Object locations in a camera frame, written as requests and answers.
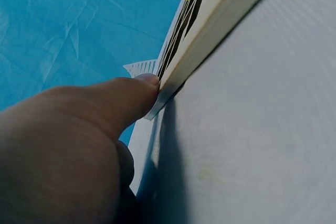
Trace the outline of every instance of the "gray surface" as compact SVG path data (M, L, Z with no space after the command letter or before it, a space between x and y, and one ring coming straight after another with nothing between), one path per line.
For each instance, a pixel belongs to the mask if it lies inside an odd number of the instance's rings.
M336 0L263 0L154 123L148 223L336 223Z

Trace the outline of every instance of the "fingernail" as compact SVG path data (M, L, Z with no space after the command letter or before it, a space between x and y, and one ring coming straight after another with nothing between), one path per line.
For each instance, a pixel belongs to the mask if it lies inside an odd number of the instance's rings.
M135 77L135 79L148 82L148 83L150 83L151 85L154 85L154 86L159 85L159 78L156 75L151 74L151 73L141 74L141 75Z

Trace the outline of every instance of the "skin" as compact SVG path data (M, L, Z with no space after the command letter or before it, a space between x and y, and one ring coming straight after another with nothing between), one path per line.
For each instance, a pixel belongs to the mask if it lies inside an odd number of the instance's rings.
M0 223L129 223L133 159L118 137L158 88L151 74L58 87L0 113Z

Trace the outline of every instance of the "blue fabric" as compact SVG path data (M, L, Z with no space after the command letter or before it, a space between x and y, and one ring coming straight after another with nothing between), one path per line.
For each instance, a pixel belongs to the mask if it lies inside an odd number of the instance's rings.
M0 110L157 58L180 0L0 0ZM133 127L121 136L129 142Z

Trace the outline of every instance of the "barcode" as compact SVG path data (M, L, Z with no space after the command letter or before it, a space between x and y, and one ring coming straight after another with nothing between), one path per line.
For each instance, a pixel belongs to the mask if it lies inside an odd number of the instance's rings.
M195 19L197 18L198 11L200 10L201 3L202 0L185 1L168 46L163 53L161 64L157 72L159 79L162 79L162 76L175 56L179 45L183 42L183 39L193 26Z

